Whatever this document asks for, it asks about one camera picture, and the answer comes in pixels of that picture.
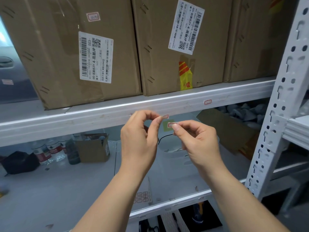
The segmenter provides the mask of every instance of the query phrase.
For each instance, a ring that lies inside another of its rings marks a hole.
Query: red stripe
[[[185,69],[183,69],[181,72],[179,72],[179,76],[183,75],[185,72],[187,72],[189,70],[188,67],[186,67]]]
[[[276,4],[278,4],[280,1],[282,1],[282,0],[275,0],[275,1],[273,1],[272,4],[270,5],[270,9],[272,7],[274,7]]]
[[[187,67],[187,64],[184,63],[183,65],[179,66],[179,71],[181,71],[182,69],[184,69],[185,67]]]

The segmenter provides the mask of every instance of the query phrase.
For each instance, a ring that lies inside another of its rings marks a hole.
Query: qr code
[[[101,48],[101,40],[97,38],[92,38],[92,46]]]
[[[179,42],[179,49],[182,49],[182,50],[184,50],[184,47],[186,46],[186,43],[185,42],[183,42],[183,41],[180,41]]]

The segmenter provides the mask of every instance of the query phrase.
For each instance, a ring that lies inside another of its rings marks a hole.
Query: green sticky note
[[[169,122],[175,122],[173,119],[172,120],[167,120],[167,121],[163,121],[163,131],[164,132],[168,132],[168,131],[172,131],[173,128],[169,128],[168,127],[168,123]]]

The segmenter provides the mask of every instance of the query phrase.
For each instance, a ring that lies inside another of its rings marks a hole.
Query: hand
[[[149,128],[144,121],[152,120]],[[136,111],[121,129],[122,163],[120,170],[145,177],[152,166],[158,142],[162,116],[149,110]]]
[[[194,120],[180,121],[172,128],[183,143],[182,149],[188,151],[199,171],[210,174],[218,168],[225,168],[215,128]]]

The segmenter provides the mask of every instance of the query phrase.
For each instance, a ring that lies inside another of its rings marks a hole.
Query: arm
[[[213,127],[197,121],[182,121],[174,124],[173,129],[210,186],[231,231],[289,231],[228,171]]]
[[[153,120],[148,131],[144,121]],[[122,163],[106,189],[72,232],[125,231],[135,195],[155,160],[162,117],[151,111],[135,112],[121,129]]]

